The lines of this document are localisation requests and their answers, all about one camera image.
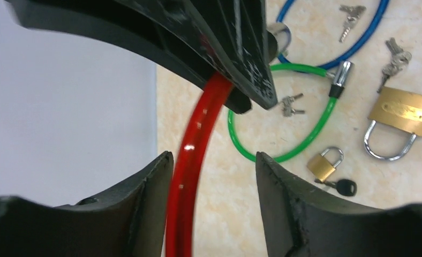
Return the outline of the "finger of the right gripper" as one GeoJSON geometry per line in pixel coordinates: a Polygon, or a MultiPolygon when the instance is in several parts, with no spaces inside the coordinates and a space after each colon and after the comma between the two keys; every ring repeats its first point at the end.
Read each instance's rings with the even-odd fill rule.
{"type": "Polygon", "coordinates": [[[24,28],[79,35],[146,57],[199,88],[227,73],[213,47],[233,53],[233,4],[224,1],[9,1],[24,28]]]}
{"type": "Polygon", "coordinates": [[[275,39],[268,34],[264,1],[124,1],[148,18],[161,46],[193,75],[195,84],[219,72],[234,84],[228,107],[264,109],[277,103],[269,69],[275,39]]]}

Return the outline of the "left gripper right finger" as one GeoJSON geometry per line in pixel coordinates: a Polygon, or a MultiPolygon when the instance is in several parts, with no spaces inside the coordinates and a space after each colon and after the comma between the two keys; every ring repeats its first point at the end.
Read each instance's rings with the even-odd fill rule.
{"type": "Polygon", "coordinates": [[[269,256],[422,256],[422,203],[377,209],[334,196],[256,155],[269,256]]]}

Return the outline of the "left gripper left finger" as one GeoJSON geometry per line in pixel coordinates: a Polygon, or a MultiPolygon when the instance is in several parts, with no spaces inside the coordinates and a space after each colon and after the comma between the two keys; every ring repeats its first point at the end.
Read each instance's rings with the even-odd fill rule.
{"type": "Polygon", "coordinates": [[[0,256],[160,256],[173,167],[165,151],[75,205],[0,196],[0,256]]]}

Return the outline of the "red cable lock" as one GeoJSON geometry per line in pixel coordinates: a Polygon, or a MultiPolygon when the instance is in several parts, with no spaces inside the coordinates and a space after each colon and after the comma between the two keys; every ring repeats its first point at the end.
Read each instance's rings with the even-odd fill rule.
{"type": "Polygon", "coordinates": [[[215,72],[191,114],[168,194],[166,256],[192,256],[194,207],[202,162],[217,117],[232,89],[233,84],[215,72]]]}

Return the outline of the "small brass padlock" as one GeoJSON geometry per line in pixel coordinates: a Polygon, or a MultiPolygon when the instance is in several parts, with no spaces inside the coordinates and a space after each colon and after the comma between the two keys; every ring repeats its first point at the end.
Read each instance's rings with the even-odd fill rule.
{"type": "Polygon", "coordinates": [[[306,167],[314,175],[315,179],[324,182],[336,170],[336,167],[343,161],[343,158],[344,154],[340,148],[330,146],[311,158],[306,167]],[[334,163],[331,163],[325,158],[325,155],[331,150],[338,152],[338,159],[334,163]]]}

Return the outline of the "black-headed key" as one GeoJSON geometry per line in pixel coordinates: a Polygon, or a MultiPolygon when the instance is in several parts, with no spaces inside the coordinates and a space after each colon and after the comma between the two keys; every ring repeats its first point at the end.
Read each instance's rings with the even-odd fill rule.
{"type": "Polygon", "coordinates": [[[327,180],[321,181],[316,178],[314,182],[332,187],[337,190],[340,195],[343,196],[355,196],[357,194],[357,184],[356,182],[350,179],[340,179],[336,182],[331,182],[327,180]]]}

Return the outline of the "green cable lock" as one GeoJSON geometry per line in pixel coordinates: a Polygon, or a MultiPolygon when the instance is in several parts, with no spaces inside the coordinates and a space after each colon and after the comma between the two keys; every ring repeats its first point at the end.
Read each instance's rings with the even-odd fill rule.
{"type": "MultiPolygon", "coordinates": [[[[342,93],[344,92],[345,85],[349,73],[353,67],[353,63],[351,61],[342,61],[338,64],[338,69],[334,74],[327,72],[327,70],[321,67],[315,67],[305,64],[297,64],[297,63],[279,63],[274,64],[270,67],[272,71],[295,71],[295,72],[304,72],[310,73],[313,75],[318,75],[320,77],[331,77],[331,88],[328,93],[329,100],[327,102],[326,107],[324,108],[321,117],[317,121],[314,128],[311,132],[303,139],[297,146],[295,146],[289,152],[283,153],[279,156],[274,157],[274,160],[278,163],[282,163],[292,159],[293,157],[300,154],[304,151],[320,134],[324,126],[326,125],[329,117],[331,116],[335,105],[338,99],[341,97],[342,93]]],[[[236,123],[235,123],[235,113],[231,110],[228,111],[227,115],[227,126],[230,139],[236,148],[236,150],[247,160],[255,162],[256,156],[250,153],[240,142],[237,130],[236,130],[236,123]]]]}

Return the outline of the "small key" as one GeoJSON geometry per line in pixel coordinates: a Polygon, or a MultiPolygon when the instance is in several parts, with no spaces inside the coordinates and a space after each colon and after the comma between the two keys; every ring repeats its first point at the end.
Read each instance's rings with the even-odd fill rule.
{"type": "Polygon", "coordinates": [[[343,24],[343,32],[339,38],[339,43],[343,43],[349,32],[356,26],[360,17],[366,11],[366,7],[362,5],[348,6],[341,4],[339,10],[346,13],[346,20],[343,24]]]}

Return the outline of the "large brass padlock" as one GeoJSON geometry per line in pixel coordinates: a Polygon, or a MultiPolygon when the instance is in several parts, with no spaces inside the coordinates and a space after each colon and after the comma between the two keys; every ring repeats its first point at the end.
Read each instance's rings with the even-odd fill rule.
{"type": "Polygon", "coordinates": [[[417,137],[422,137],[422,95],[392,87],[384,87],[368,116],[370,124],[364,135],[364,147],[369,156],[382,161],[396,161],[411,149],[417,137]],[[394,156],[381,156],[370,147],[370,136],[376,124],[384,124],[410,134],[402,150],[394,156]]]}

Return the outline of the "silver key bunch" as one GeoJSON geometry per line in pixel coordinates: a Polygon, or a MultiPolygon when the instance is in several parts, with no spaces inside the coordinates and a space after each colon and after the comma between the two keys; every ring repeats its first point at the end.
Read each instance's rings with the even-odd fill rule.
{"type": "Polygon", "coordinates": [[[376,91],[377,93],[381,93],[387,80],[403,71],[412,59],[411,52],[405,51],[397,44],[393,37],[391,37],[389,40],[386,40],[385,44],[388,50],[391,52],[391,59],[390,62],[382,69],[381,84],[376,91]]]}

